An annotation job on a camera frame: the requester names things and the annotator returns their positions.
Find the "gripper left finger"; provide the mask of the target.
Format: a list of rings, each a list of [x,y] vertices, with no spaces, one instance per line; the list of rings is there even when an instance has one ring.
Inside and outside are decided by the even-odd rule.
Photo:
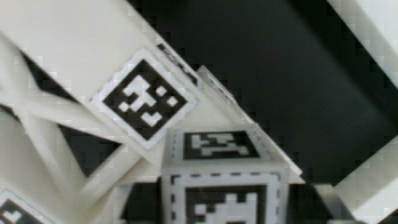
[[[89,224],[162,224],[160,178],[119,183]]]

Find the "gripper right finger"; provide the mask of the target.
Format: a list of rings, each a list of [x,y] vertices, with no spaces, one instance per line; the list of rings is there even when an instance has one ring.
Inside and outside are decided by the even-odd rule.
[[[353,217],[330,184],[289,185],[289,224],[366,224]]]

